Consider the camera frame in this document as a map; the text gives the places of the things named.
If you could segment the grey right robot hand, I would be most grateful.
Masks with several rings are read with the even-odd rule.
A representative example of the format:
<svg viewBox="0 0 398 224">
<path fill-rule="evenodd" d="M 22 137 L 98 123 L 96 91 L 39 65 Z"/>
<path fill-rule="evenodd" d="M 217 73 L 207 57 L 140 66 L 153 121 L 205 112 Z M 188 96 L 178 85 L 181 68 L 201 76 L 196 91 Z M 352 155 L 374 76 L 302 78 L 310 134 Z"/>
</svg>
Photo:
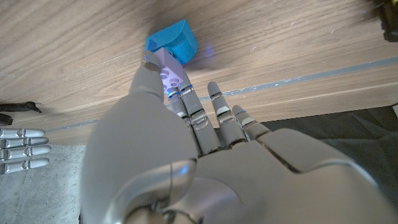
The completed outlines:
<svg viewBox="0 0 398 224">
<path fill-rule="evenodd" d="M 49 139 L 43 129 L 1 128 L 1 175 L 46 166 Z"/>
</svg>

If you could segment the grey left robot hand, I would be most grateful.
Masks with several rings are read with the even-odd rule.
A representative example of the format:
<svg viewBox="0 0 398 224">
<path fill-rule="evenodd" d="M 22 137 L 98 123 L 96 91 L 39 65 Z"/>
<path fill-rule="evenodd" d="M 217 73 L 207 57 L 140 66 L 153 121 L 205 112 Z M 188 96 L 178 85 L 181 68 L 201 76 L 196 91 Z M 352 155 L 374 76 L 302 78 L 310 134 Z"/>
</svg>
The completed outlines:
<svg viewBox="0 0 398 224">
<path fill-rule="evenodd" d="M 235 106 L 195 137 L 164 105 L 144 52 L 129 94 L 85 151 L 85 223 L 396 223 L 397 208 L 355 161 L 292 129 L 271 131 Z"/>
</svg>

